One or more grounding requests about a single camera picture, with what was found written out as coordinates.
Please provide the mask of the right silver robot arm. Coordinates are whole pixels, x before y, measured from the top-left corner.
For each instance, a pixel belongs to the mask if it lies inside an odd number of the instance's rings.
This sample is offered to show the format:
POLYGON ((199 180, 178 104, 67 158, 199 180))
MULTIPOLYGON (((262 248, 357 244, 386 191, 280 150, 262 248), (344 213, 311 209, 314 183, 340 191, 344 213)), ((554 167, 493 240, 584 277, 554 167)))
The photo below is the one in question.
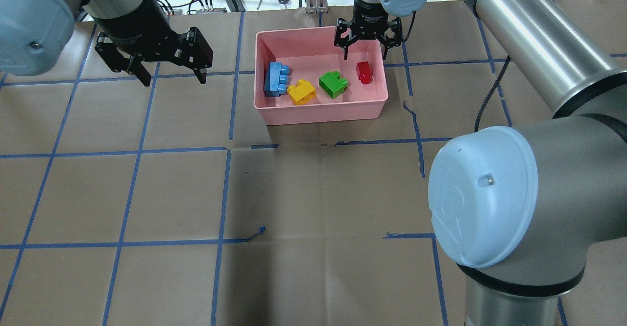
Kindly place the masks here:
MULTIPOLYGON (((626 67, 626 0, 556 0, 626 67)), ((390 101, 376 120, 320 125, 326 219, 326 326, 461 326, 464 276, 426 237, 430 166, 446 143, 472 131, 488 63, 387 69, 390 101)), ((512 61, 481 127, 551 118, 512 61)), ((556 325, 626 325, 626 238, 593 244, 582 282, 558 304, 556 325)))

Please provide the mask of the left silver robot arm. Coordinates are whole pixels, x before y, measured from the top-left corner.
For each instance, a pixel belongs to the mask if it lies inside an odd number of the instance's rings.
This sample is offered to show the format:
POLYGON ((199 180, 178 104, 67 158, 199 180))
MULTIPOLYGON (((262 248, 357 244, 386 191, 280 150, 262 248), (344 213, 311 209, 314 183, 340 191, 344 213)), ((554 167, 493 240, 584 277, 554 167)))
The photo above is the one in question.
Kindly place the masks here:
POLYGON ((112 72, 148 87, 145 62, 170 62, 201 84, 213 50, 197 27, 171 29, 157 0, 0 0, 1 70, 15 76, 49 72, 69 42, 81 9, 100 26, 96 53, 112 72))

